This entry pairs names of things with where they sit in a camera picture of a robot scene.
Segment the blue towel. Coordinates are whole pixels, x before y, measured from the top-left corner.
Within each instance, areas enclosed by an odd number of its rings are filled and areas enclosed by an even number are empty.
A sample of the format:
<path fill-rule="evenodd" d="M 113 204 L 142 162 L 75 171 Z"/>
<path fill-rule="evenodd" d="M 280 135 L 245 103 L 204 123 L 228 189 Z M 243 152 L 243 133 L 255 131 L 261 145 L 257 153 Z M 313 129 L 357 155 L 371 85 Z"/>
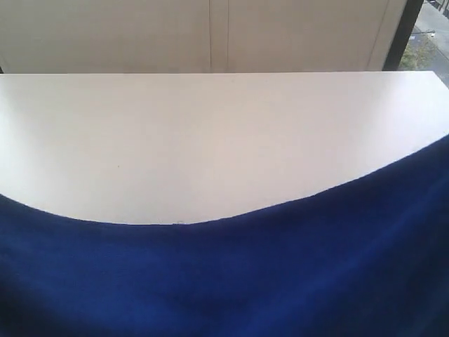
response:
<path fill-rule="evenodd" d="M 448 139 L 205 223 L 96 223 L 2 197 L 1 335 L 447 336 Z"/>

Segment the black window frame post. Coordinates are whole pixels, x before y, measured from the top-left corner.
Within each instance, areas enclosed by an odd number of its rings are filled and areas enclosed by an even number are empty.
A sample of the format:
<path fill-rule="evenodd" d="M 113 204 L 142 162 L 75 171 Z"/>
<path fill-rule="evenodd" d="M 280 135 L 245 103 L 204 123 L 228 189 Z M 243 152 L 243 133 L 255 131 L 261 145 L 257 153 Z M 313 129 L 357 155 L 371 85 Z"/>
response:
<path fill-rule="evenodd" d="M 423 0 L 407 0 L 384 62 L 383 71 L 396 71 L 420 13 Z"/>

